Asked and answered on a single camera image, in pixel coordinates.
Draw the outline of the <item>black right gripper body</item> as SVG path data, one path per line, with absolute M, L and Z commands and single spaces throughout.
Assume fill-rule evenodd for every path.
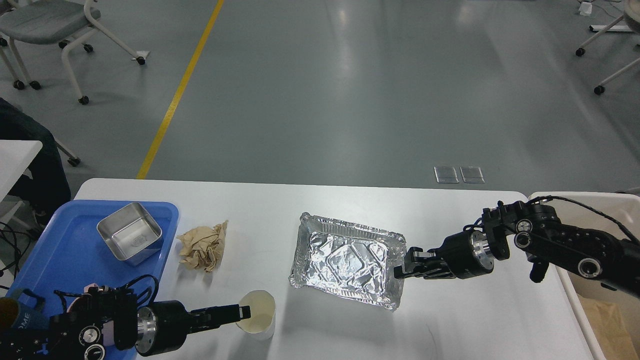
M 495 267 L 489 240 L 480 231 L 461 231 L 446 237 L 438 256 L 458 280 L 491 274 Z

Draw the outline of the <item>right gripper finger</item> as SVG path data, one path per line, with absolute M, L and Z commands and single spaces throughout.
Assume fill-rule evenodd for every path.
M 395 266 L 393 276 L 397 280 L 407 278 L 423 278 L 423 280 L 455 280 L 445 259 L 438 256 L 433 249 L 423 251 L 412 246 L 403 257 L 403 264 Z

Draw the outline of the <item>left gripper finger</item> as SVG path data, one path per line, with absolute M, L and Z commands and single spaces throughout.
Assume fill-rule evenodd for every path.
M 217 330 L 223 325 L 251 319 L 249 305 L 231 304 L 195 309 L 190 312 L 190 333 Z

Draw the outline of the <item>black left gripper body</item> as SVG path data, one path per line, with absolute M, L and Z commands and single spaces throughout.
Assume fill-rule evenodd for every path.
M 177 300 L 155 301 L 137 310 L 135 350 L 143 357 L 180 349 L 197 323 L 198 314 Z

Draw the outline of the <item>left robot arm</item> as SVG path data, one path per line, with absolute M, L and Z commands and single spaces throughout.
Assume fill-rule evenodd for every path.
M 187 311 L 177 300 L 157 301 L 159 280 L 137 276 L 119 287 L 55 290 L 62 313 L 46 316 L 45 298 L 21 288 L 1 299 L 3 360 L 104 360 L 108 347 L 142 357 L 170 353 L 191 334 L 252 317 L 249 305 Z

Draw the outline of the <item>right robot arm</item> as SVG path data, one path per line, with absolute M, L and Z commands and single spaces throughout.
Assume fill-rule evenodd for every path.
M 624 238 L 562 223 L 551 201 L 593 212 L 615 224 Z M 441 246 L 409 248 L 393 275 L 398 280 L 467 280 L 491 274 L 496 261 L 510 257 L 509 236 L 532 264 L 529 278 L 533 283 L 541 283 L 550 265 L 555 265 L 585 280 L 597 281 L 604 289 L 634 297 L 640 294 L 639 239 L 605 212 L 555 194 L 525 202 L 498 201 L 495 207 L 484 208 L 474 223 L 446 237 Z

